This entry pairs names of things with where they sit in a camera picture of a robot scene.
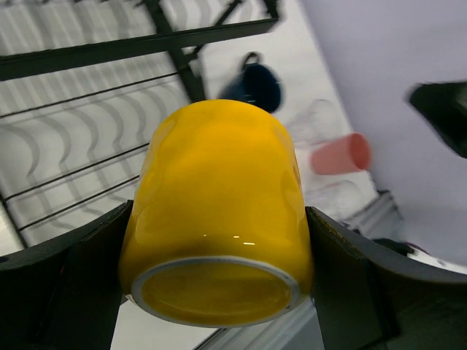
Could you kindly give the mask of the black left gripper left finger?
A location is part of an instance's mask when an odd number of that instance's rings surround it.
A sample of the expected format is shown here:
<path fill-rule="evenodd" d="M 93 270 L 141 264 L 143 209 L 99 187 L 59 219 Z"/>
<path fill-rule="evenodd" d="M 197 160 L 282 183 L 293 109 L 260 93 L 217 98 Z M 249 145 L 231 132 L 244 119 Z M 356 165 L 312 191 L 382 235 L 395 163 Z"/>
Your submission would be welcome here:
<path fill-rule="evenodd" d="M 117 266 L 132 201 L 1 257 L 2 349 L 109 349 L 123 293 Z"/>

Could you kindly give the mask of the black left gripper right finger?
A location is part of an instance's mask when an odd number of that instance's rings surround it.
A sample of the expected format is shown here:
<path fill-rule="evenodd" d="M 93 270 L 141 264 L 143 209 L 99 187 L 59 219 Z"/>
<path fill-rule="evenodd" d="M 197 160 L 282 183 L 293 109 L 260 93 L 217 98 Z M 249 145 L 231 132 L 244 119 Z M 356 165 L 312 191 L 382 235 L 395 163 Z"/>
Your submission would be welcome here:
<path fill-rule="evenodd" d="M 306 208 L 325 349 L 465 349 L 466 275 L 418 262 Z"/>

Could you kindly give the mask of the yellow ceramic mug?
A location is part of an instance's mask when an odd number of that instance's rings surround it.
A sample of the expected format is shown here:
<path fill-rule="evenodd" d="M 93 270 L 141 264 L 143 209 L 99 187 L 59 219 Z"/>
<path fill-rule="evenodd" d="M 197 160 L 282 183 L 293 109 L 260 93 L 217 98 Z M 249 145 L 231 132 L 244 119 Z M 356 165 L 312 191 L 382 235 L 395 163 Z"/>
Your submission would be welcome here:
<path fill-rule="evenodd" d="M 215 99 L 156 128 L 120 255 L 122 290 L 145 312 L 245 327 L 301 305 L 314 263 L 292 140 L 271 114 Z"/>

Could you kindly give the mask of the black wire dish rack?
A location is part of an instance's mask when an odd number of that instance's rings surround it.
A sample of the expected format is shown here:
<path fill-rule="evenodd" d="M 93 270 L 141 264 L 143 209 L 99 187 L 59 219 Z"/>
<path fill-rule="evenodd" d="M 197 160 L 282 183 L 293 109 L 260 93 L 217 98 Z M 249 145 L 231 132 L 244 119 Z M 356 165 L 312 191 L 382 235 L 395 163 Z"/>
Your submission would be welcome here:
<path fill-rule="evenodd" d="M 160 121 L 209 96 L 206 46 L 280 16 L 278 1 L 3 1 L 1 251 L 131 197 Z"/>

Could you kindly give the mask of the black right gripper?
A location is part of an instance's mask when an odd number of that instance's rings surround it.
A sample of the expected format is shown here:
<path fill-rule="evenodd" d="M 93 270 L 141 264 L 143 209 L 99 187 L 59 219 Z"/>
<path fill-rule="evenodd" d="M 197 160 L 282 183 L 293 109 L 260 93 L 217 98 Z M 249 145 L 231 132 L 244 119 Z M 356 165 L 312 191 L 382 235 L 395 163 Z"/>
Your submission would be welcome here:
<path fill-rule="evenodd" d="M 408 104 L 457 156 L 466 159 L 466 81 L 415 85 Z"/>

